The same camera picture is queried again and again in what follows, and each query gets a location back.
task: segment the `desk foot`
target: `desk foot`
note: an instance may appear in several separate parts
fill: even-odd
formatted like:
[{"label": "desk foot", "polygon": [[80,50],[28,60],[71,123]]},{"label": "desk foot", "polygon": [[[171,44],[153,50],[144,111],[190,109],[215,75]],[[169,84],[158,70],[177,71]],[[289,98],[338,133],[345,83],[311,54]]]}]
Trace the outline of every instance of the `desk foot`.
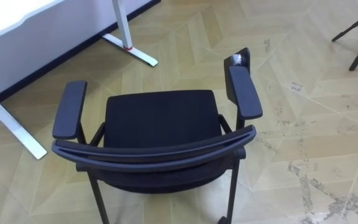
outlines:
[{"label": "desk foot", "polygon": [[0,105],[0,121],[6,126],[10,132],[15,135],[15,137],[30,151],[30,153],[36,158],[41,159],[44,155],[47,154],[47,151],[44,147],[41,146],[35,140],[31,134],[23,128],[17,122],[5,108]]},{"label": "desk foot", "polygon": [[154,58],[152,58],[151,56],[141,52],[140,50],[136,49],[135,47],[132,47],[130,50],[127,50],[124,47],[124,44],[122,43],[122,40],[118,39],[117,37],[111,35],[111,34],[105,34],[103,36],[104,39],[106,39],[107,41],[113,43],[114,45],[124,49],[126,52],[132,54],[133,56],[143,60],[144,62],[148,63],[151,66],[156,66],[158,64],[158,61]]}]

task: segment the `chair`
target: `chair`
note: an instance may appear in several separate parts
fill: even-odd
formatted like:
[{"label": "chair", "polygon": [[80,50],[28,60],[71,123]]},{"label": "chair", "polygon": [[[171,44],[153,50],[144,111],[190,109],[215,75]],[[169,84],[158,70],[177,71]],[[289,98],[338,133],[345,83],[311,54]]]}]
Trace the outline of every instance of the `chair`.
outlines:
[{"label": "chair", "polygon": [[[103,224],[109,220],[98,180],[128,192],[166,194],[205,185],[229,169],[227,216],[218,223],[231,223],[239,162],[256,135],[244,123],[262,116],[249,69],[248,49],[224,60],[227,97],[238,109],[235,131],[218,114],[211,90],[163,91],[110,97],[106,120],[87,143],[80,121],[86,82],[67,84],[52,149],[75,162],[78,172],[88,173]],[[102,137],[103,147],[98,147]]]}]

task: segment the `white desk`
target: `white desk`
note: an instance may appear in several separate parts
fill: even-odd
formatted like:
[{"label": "white desk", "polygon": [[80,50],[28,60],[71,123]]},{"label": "white desk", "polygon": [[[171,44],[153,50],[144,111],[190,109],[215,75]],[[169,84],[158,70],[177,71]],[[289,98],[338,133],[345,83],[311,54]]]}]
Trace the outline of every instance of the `white desk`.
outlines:
[{"label": "white desk", "polygon": [[[19,27],[26,19],[50,8],[64,0],[0,0],[0,36]],[[122,40],[106,34],[103,37],[128,53],[156,66],[156,59],[132,46],[131,34],[122,0],[112,0]],[[0,121],[36,158],[41,159],[47,151],[0,105]]]}]

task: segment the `white metal desk leg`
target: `white metal desk leg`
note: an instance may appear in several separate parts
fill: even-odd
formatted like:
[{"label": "white metal desk leg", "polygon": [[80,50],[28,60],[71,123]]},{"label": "white metal desk leg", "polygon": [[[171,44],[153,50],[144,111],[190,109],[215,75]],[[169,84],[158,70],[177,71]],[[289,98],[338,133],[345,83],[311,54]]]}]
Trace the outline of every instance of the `white metal desk leg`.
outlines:
[{"label": "white metal desk leg", "polygon": [[112,0],[112,6],[114,7],[114,12],[116,13],[118,28],[121,31],[122,40],[111,34],[105,34],[103,38],[112,42],[114,45],[126,50],[128,53],[133,56],[145,61],[151,66],[156,66],[158,61],[149,55],[141,52],[132,46],[131,33],[129,32],[127,14],[125,13],[124,4],[121,0]]},{"label": "white metal desk leg", "polygon": [[41,159],[47,151],[0,105],[0,121],[31,152],[36,159]]}]

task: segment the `wooden floor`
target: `wooden floor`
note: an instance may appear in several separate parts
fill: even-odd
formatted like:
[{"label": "wooden floor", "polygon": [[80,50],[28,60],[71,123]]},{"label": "wooden floor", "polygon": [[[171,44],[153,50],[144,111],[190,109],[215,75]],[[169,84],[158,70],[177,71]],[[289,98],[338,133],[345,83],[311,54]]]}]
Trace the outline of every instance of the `wooden floor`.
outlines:
[{"label": "wooden floor", "polygon": [[[243,47],[264,117],[247,148],[234,223],[358,224],[358,0],[163,0],[130,22],[150,68],[103,40],[3,102],[50,151],[65,83],[89,83],[83,113],[90,138],[108,96],[212,89],[234,126],[223,59]],[[171,195],[101,184],[111,224],[208,224],[226,212],[230,173]],[[0,123],[0,224],[101,223],[90,184],[50,152],[36,161]]]}]

